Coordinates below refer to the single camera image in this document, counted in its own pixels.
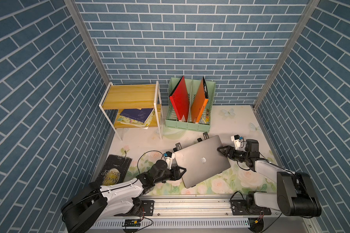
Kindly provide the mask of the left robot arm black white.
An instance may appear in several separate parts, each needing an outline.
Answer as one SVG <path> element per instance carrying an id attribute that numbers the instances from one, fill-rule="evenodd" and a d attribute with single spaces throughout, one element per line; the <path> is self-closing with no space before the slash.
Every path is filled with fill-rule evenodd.
<path id="1" fill-rule="evenodd" d="M 148 171 L 124 183 L 106 186 L 91 182 L 61 207 L 62 221 L 69 233 L 85 233 L 103 218 L 135 215 L 140 212 L 141 196 L 158 183 L 180 180 L 186 171 L 179 166 L 169 169 L 166 161 L 158 160 Z"/>

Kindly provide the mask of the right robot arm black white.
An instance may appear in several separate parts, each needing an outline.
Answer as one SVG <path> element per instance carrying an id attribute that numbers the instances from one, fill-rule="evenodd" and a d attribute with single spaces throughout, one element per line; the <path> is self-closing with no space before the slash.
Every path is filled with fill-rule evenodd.
<path id="1" fill-rule="evenodd" d="M 263 175 L 276 184 L 276 193 L 251 191 L 246 195 L 249 214 L 266 208 L 280 211 L 285 216 L 313 218 L 321 215 L 321 204 L 310 175 L 271 163 L 261 155 L 257 140 L 246 140 L 244 150 L 223 146 L 217 151 L 232 161 L 245 163 L 248 171 Z"/>

